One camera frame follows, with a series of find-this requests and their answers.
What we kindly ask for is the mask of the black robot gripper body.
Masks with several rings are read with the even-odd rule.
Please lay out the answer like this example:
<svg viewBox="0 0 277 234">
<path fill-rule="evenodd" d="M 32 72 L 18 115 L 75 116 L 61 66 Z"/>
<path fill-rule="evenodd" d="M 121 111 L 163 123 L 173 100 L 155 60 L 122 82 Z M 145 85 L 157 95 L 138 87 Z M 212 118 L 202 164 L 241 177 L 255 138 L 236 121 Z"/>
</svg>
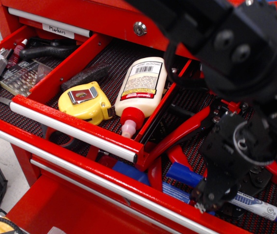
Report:
<svg viewBox="0 0 277 234">
<path fill-rule="evenodd" d="M 200 148 L 207 178 L 193 192 L 199 207 L 218 210 L 235 197 L 252 167 L 271 164 L 276 153 L 277 134 L 267 119 L 257 114 L 249 121 L 235 114 L 222 116 Z"/>
</svg>

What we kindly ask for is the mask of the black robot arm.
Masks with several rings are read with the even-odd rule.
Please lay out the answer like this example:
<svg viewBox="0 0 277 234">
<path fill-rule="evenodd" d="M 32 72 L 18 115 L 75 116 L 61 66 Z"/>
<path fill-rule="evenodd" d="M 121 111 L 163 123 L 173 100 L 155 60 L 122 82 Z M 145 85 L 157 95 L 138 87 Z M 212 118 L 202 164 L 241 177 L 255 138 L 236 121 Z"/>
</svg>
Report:
<svg viewBox="0 0 277 234">
<path fill-rule="evenodd" d="M 277 9 L 264 0 L 132 0 L 169 39 L 165 65 L 183 44 L 203 66 L 204 82 L 227 101 L 255 109 L 250 120 L 226 114 L 207 135 L 201 155 L 206 182 L 196 206 L 215 211 L 234 198 L 251 167 L 277 162 Z"/>
</svg>

